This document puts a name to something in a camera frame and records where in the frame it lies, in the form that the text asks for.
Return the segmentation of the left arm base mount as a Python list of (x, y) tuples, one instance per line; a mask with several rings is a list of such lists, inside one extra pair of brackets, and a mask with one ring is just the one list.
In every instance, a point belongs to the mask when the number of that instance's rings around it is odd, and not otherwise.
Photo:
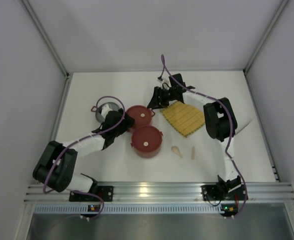
[[(114, 187), (111, 185), (105, 185), (105, 186), (96, 185), (90, 189), (89, 193), (97, 195), (105, 202), (112, 202), (113, 190), (114, 190)], [(69, 201), (70, 202), (99, 202), (100, 200), (97, 197), (94, 197), (91, 195), (71, 193), (69, 195)]]

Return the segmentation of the grey lunch box lid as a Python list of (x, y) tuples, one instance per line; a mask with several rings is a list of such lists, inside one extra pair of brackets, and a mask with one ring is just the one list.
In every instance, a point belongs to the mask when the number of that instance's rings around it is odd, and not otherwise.
[(120, 107), (114, 102), (107, 102), (99, 107), (93, 106), (91, 112), (95, 113), (95, 118), (99, 123), (103, 123), (110, 111), (118, 111)]

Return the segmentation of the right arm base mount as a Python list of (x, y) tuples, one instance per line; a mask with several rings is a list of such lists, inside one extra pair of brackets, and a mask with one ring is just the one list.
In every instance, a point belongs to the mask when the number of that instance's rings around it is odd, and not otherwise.
[(245, 189), (243, 185), (223, 193), (215, 184), (206, 184), (201, 187), (201, 191), (205, 201), (207, 197), (210, 202), (245, 200)]

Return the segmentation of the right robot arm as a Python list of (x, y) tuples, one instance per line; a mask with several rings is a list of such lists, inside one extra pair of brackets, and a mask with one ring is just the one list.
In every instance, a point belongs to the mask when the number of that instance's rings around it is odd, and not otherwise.
[(196, 92), (193, 86), (187, 86), (182, 75), (177, 73), (169, 76), (168, 88), (156, 86), (148, 104), (149, 109), (167, 109), (169, 103), (191, 105), (204, 113), (205, 128), (213, 139), (218, 156), (217, 188), (224, 194), (237, 189), (243, 182), (242, 175), (233, 159), (233, 138), (238, 127), (236, 117), (228, 98), (214, 97)]

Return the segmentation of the metal tongs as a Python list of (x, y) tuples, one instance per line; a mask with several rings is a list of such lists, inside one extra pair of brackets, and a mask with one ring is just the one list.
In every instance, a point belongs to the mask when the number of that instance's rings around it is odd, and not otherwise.
[(256, 118), (249, 118), (244, 124), (242, 124), (235, 132), (235, 134), (239, 134), (240, 132), (242, 132), (246, 127), (248, 127), (253, 121), (255, 121)]

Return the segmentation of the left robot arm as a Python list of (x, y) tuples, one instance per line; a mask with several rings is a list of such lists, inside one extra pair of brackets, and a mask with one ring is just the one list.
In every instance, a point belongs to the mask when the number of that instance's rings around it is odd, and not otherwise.
[(65, 143), (49, 142), (33, 170), (33, 178), (44, 184), (45, 194), (64, 190), (96, 194), (97, 181), (75, 172), (77, 160), (105, 150), (134, 123), (135, 120), (123, 109), (112, 110), (106, 114), (104, 122), (87, 136)]

